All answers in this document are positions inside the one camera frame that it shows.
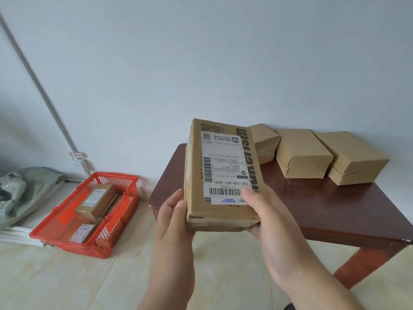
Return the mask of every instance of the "black shoe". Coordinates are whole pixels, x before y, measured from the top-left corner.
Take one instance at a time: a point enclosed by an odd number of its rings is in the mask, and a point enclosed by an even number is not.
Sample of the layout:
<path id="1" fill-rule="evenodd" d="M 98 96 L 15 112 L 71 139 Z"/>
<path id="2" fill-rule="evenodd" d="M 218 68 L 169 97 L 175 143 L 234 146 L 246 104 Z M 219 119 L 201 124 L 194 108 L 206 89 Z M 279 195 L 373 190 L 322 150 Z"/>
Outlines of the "black shoe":
<path id="1" fill-rule="evenodd" d="M 284 310 L 295 310 L 295 307 L 292 303 L 290 303 L 284 308 Z"/>

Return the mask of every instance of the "person's right hand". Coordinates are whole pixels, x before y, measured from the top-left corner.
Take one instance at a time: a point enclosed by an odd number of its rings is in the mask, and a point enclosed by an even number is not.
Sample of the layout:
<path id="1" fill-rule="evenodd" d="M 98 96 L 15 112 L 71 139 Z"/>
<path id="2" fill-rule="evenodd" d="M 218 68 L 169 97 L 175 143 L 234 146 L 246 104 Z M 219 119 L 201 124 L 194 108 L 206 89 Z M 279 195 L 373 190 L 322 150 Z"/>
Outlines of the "person's right hand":
<path id="1" fill-rule="evenodd" d="M 250 232 L 261 241 L 271 277 L 286 292 L 320 261 L 284 203 L 271 188 L 264 188 L 268 198 L 250 187 L 242 188 L 241 196 L 261 218 L 261 224 L 252 226 Z"/>

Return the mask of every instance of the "dark red wooden table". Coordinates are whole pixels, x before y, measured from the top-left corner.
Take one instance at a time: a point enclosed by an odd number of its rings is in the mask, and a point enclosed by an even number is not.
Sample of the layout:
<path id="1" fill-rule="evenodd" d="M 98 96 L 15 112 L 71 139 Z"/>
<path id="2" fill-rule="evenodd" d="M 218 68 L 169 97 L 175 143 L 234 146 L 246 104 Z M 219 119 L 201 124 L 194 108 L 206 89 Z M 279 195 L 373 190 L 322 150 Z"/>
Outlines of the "dark red wooden table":
<path id="1" fill-rule="evenodd" d="M 185 146 L 177 147 L 149 198 L 155 216 L 183 188 Z M 337 186 L 328 177 L 285 179 L 276 161 L 261 165 L 261 172 L 306 239 L 360 248 L 334 274 L 349 289 L 412 244 L 412 224 L 375 183 Z"/>

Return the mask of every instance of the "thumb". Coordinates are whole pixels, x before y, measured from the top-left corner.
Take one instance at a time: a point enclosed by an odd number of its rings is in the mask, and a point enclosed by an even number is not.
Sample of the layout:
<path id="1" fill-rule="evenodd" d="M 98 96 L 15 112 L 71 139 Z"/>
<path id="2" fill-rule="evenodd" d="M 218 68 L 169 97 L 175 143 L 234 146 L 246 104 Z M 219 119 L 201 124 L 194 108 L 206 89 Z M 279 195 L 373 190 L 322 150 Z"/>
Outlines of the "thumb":
<path id="1" fill-rule="evenodd" d="M 264 195 L 259 192 L 255 192 L 250 187 L 244 187 L 241 189 L 241 196 L 248 205 L 257 212 L 261 220 L 272 214 L 274 208 L 266 200 Z"/>
<path id="2" fill-rule="evenodd" d="M 178 233 L 186 231 L 186 201 L 180 200 L 175 208 L 173 209 L 173 214 L 171 218 L 171 223 L 169 224 L 169 229 L 176 231 Z"/>

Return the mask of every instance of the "table leg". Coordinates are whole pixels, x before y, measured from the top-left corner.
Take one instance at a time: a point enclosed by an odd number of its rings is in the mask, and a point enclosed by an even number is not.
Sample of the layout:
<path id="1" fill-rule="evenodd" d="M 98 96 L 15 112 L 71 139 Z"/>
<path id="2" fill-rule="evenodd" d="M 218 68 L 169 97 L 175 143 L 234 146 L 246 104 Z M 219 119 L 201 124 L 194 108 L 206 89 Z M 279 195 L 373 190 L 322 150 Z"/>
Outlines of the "table leg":
<path id="1" fill-rule="evenodd" d="M 334 273 L 334 276 L 344 287 L 350 289 L 389 261 L 406 246 L 402 243 L 391 243 L 382 250 L 360 248 Z"/>

